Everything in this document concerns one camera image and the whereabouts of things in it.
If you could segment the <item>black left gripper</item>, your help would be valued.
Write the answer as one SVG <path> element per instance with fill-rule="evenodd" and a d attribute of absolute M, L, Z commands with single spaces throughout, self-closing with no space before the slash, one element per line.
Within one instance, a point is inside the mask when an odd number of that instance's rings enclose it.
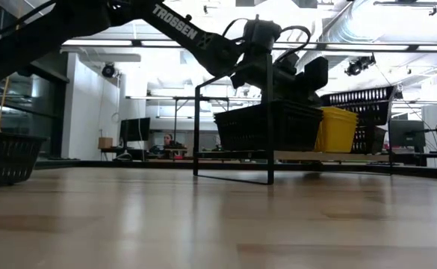
<path fill-rule="evenodd" d="M 265 60 L 259 60 L 237 71 L 231 76 L 233 88 L 250 84 L 262 89 L 263 94 L 266 95 L 266 66 Z M 272 65 L 273 98 L 320 107 L 322 102 L 316 91 L 328 83 L 328 60 L 320 56 L 306 64 L 302 72 L 292 74 L 292 70 L 295 69 L 288 69 L 278 64 Z"/>

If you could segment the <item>black plastic slotted basket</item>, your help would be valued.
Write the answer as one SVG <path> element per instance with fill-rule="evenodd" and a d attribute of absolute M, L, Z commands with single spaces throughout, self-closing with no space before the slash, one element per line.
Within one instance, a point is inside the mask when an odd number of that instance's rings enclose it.
<path fill-rule="evenodd" d="M 355 154 L 376 155 L 382 151 L 386 130 L 378 126 L 357 127 L 351 152 Z"/>
<path fill-rule="evenodd" d="M 45 137 L 0 132 L 0 187 L 27 181 Z"/>
<path fill-rule="evenodd" d="M 273 148 L 282 151 L 312 151 L 323 119 L 321 110 L 274 110 Z M 214 115 L 221 146 L 227 151 L 266 150 L 267 112 L 243 108 Z"/>
<path fill-rule="evenodd" d="M 358 115 L 359 126 L 383 126 L 388 122 L 388 114 L 396 87 L 377 87 L 330 93 L 320 97 L 323 106 L 336 107 Z"/>

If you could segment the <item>black computer monitor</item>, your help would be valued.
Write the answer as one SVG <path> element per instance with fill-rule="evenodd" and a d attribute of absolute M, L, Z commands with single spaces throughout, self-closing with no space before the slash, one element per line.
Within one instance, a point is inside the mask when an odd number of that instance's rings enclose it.
<path fill-rule="evenodd" d="M 131 141 L 147 141 L 149 139 L 150 118 L 137 118 L 122 120 L 120 125 L 120 138 Z"/>
<path fill-rule="evenodd" d="M 418 120 L 392 120 L 389 139 L 392 146 L 425 146 L 424 122 Z"/>

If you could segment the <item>wooden shelf black metal frame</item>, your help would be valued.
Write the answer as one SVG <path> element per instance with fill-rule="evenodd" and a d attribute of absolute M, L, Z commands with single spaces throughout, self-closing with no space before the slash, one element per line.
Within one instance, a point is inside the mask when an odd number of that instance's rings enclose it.
<path fill-rule="evenodd" d="M 259 151 L 228 151 L 228 152 L 200 152 L 199 151 L 199 126 L 200 126 L 200 112 L 199 103 L 202 101 L 200 96 L 201 89 L 210 83 L 235 72 L 247 69 L 255 64 L 264 64 L 265 71 L 265 90 L 266 102 L 264 107 L 266 109 L 266 130 L 267 143 L 265 150 Z M 212 79 L 203 82 L 195 87 L 195 94 L 193 100 L 194 105 L 194 119 L 193 119 L 193 175 L 199 176 L 199 161 L 201 159 L 258 159 L 265 160 L 267 168 L 267 181 L 265 185 L 273 185 L 275 182 L 275 164 L 277 160 L 285 161 L 383 161 L 393 164 L 392 155 L 363 155 L 350 153 L 323 153 L 323 152 L 300 152 L 300 151 L 279 151 L 274 149 L 274 133 L 273 133 L 273 116 L 272 99 L 273 99 L 273 68 L 272 57 L 270 55 L 260 56 L 250 62 L 240 63 L 236 67 L 226 71 L 225 73 L 215 76 Z"/>

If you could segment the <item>black aluminium table frame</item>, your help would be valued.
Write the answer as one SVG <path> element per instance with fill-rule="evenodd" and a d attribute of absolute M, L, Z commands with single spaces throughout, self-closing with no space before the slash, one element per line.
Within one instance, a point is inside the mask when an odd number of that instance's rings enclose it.
<path fill-rule="evenodd" d="M 119 161 L 38 161 L 37 170 L 59 168 L 133 168 L 133 169 L 176 169 L 191 170 L 191 161 L 152 160 L 150 162 L 119 162 Z M 200 162 L 200 170 L 251 170 L 265 171 L 266 164 L 231 163 L 231 162 Z M 325 172 L 325 173 L 379 173 L 398 176 L 415 176 L 428 179 L 437 179 L 437 168 L 404 167 L 371 164 L 276 164 L 275 171 Z"/>

